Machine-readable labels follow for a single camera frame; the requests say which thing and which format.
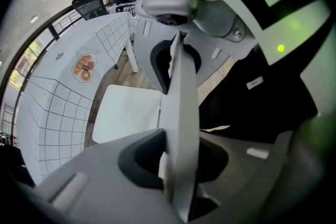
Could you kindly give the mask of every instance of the table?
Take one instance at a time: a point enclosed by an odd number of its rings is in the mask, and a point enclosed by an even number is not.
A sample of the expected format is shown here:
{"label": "table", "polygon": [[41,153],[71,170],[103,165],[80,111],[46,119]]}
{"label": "table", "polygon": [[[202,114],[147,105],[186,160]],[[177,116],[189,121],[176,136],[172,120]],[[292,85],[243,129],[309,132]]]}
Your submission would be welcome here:
{"label": "table", "polygon": [[129,40],[136,24],[129,13],[79,21],[33,71],[19,102],[16,128],[36,184],[83,150],[96,90],[124,47],[138,71]]}
{"label": "table", "polygon": [[109,85],[101,101],[92,139],[97,143],[158,128],[161,92]]}

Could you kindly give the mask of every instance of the metal screw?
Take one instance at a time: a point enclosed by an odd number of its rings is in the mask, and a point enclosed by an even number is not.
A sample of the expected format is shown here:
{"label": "metal screw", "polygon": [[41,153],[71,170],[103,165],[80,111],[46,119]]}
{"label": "metal screw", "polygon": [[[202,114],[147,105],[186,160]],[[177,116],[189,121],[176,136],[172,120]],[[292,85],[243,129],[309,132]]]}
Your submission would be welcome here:
{"label": "metal screw", "polygon": [[235,30],[234,34],[235,34],[236,38],[241,38],[243,33],[242,33],[242,31],[240,31],[239,29],[237,29],[237,30]]}

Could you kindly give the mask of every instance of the ceiling light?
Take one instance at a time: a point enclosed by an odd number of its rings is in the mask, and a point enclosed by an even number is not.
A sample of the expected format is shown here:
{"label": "ceiling light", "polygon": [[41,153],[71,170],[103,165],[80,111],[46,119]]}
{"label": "ceiling light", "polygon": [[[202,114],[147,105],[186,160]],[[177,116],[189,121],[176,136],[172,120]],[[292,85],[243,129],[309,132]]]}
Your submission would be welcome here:
{"label": "ceiling light", "polygon": [[32,24],[33,22],[35,22],[36,20],[37,20],[37,16],[35,15],[35,16],[33,16],[31,19],[30,19],[30,23]]}

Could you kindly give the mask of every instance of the floor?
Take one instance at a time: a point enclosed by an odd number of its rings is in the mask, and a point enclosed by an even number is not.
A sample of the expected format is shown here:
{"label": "floor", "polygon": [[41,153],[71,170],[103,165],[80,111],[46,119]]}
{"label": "floor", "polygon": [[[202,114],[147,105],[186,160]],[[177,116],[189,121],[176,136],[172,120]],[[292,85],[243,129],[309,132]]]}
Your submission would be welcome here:
{"label": "floor", "polygon": [[[209,77],[201,86],[198,87],[198,102],[199,104],[206,98],[206,96],[220,83],[225,77],[235,61],[229,58],[211,77]],[[91,111],[88,119],[88,125],[85,134],[84,147],[95,144],[92,140],[92,133],[94,122],[98,114],[99,106],[106,88],[111,85],[121,85],[127,87],[154,89],[146,75],[139,68],[138,73],[134,73],[125,51],[119,58],[118,69],[111,68],[102,78],[96,95],[94,96]]]}

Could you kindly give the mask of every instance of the white tag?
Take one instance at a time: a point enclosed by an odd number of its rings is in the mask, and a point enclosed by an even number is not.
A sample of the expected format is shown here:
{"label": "white tag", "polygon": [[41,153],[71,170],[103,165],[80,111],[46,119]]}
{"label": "white tag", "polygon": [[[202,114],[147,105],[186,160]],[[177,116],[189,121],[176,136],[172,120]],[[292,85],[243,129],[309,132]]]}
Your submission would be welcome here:
{"label": "white tag", "polygon": [[248,83],[246,83],[247,88],[250,90],[252,88],[254,88],[255,86],[258,86],[259,84],[263,83],[264,80],[262,79],[262,77],[256,78],[253,81],[250,81]]}

